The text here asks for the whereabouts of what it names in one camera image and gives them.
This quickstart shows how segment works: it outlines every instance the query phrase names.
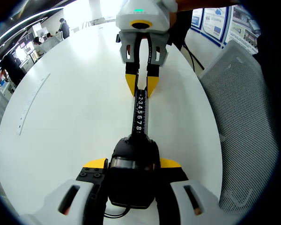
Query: round white table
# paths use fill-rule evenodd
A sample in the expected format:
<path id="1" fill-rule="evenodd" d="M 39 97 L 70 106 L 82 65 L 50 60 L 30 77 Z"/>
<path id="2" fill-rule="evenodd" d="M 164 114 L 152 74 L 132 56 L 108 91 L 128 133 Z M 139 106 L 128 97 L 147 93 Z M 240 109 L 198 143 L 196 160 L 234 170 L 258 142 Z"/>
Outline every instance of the round white table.
<path id="1" fill-rule="evenodd" d="M 83 165 L 111 159 L 117 142 L 131 133 L 134 98 L 125 80 L 114 22 L 83 29 L 42 57 L 26 74 L 0 126 L 0 182 L 21 215 L 34 213 L 44 198 Z M 180 51 L 168 57 L 149 99 L 148 136 L 160 157 L 177 161 L 190 180 L 198 180 L 218 198 L 222 153 L 213 112 L 205 92 Z M 140 46 L 138 86 L 146 85 L 148 43 Z M 21 114 L 39 81 L 51 75 L 36 95 L 21 135 Z M 123 211 L 108 203 L 109 213 Z M 156 203 L 131 210 L 105 224 L 158 224 Z"/>

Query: ruler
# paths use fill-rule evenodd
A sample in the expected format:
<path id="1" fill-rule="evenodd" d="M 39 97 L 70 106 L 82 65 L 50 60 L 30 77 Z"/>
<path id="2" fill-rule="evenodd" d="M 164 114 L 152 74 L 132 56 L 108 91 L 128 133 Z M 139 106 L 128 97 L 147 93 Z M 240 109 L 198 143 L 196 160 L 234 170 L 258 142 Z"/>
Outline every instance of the ruler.
<path id="1" fill-rule="evenodd" d="M 148 134 L 147 90 L 137 89 L 135 93 L 132 133 Z"/>
<path id="2" fill-rule="evenodd" d="M 22 128 L 26 119 L 26 116 L 28 114 L 28 111 L 32 105 L 33 100 L 35 99 L 38 91 L 41 89 L 41 87 L 43 86 L 43 84 L 45 83 L 45 81 L 47 80 L 47 78 L 49 77 L 50 74 L 47 74 L 43 79 L 40 80 L 37 88 L 34 90 L 34 92 L 31 94 L 29 101 L 27 102 L 23 112 L 22 112 L 22 116 L 19 122 L 19 127 L 17 128 L 17 134 L 20 135 L 22 132 Z"/>

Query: gray mesh chair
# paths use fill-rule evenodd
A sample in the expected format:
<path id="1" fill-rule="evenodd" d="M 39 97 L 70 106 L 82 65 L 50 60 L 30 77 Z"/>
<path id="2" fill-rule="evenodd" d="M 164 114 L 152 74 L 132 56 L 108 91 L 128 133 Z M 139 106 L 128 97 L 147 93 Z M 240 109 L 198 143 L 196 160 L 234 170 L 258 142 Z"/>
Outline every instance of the gray mesh chair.
<path id="1" fill-rule="evenodd" d="M 222 148 L 220 207 L 239 216 L 264 190 L 278 158 L 275 121 L 261 67 L 230 41 L 199 76 Z"/>

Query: yellow bracket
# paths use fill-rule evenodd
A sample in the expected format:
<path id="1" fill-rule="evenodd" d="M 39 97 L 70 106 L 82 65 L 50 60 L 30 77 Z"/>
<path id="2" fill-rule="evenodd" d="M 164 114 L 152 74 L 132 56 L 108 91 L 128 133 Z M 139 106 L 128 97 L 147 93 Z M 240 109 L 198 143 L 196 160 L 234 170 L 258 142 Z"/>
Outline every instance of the yellow bracket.
<path id="1" fill-rule="evenodd" d="M 152 94 L 153 90 L 155 89 L 158 81 L 159 81 L 158 76 L 147 76 L 148 97 L 151 96 L 151 94 Z"/>
<path id="2" fill-rule="evenodd" d="M 92 160 L 86 163 L 83 167 L 104 169 L 105 160 L 106 158 Z"/>
<path id="3" fill-rule="evenodd" d="M 181 167 L 181 165 L 174 160 L 160 158 L 160 168 L 173 168 L 173 167 Z"/>
<path id="4" fill-rule="evenodd" d="M 138 75 L 126 74 L 125 78 L 126 78 L 128 86 L 129 86 L 129 89 L 131 91 L 131 94 L 133 96 L 135 96 L 135 91 L 136 91 L 137 81 L 138 81 Z"/>

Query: wall poster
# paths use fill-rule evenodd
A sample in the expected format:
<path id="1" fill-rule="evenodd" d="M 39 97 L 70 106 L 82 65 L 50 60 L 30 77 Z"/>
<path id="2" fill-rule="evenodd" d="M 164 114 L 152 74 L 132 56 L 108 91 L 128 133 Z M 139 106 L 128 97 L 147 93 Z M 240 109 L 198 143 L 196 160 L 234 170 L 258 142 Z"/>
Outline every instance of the wall poster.
<path id="1" fill-rule="evenodd" d="M 223 31 L 226 25 L 227 7 L 222 8 L 205 8 L 203 19 L 203 30 L 222 41 Z"/>
<path id="2" fill-rule="evenodd" d="M 260 27 L 242 6 L 231 7 L 231 19 L 225 42 L 235 40 L 251 54 L 256 54 Z"/>
<path id="3" fill-rule="evenodd" d="M 201 29 L 203 9 L 198 8 L 192 11 L 192 26 Z"/>

